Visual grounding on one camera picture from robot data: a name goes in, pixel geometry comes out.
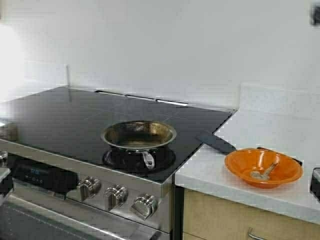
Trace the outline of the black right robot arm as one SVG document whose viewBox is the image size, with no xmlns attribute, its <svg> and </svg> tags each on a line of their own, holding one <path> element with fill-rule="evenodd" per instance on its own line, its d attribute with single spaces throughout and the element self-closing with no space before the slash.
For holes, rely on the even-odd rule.
<svg viewBox="0 0 320 240">
<path fill-rule="evenodd" d="M 310 18 L 313 26 L 320 24 L 320 6 L 318 4 L 312 6 Z"/>
</svg>

